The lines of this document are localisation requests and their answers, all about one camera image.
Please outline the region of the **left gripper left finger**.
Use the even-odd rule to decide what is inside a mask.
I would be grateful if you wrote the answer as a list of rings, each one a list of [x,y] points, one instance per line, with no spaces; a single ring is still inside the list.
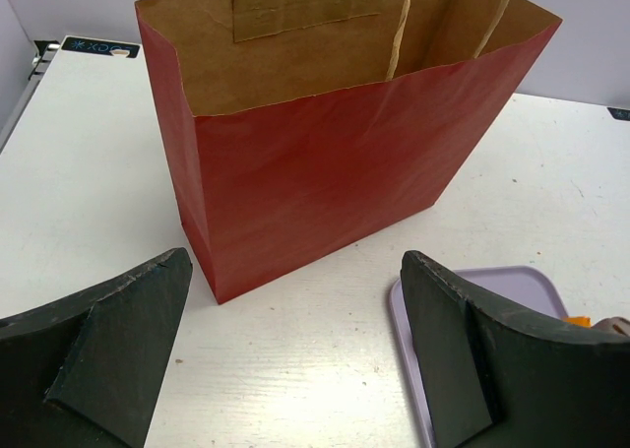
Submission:
[[[192,271],[173,248],[2,319],[2,446],[144,446]]]

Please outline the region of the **metal tongs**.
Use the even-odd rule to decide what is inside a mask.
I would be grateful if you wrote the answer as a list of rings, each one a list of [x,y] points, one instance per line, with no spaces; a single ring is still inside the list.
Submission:
[[[624,317],[609,317],[598,321],[593,329],[630,337],[630,321]]]

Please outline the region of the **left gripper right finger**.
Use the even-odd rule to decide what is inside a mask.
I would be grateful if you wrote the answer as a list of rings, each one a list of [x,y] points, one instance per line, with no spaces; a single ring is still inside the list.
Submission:
[[[418,251],[401,282],[440,447],[625,447],[629,340],[544,315]]]

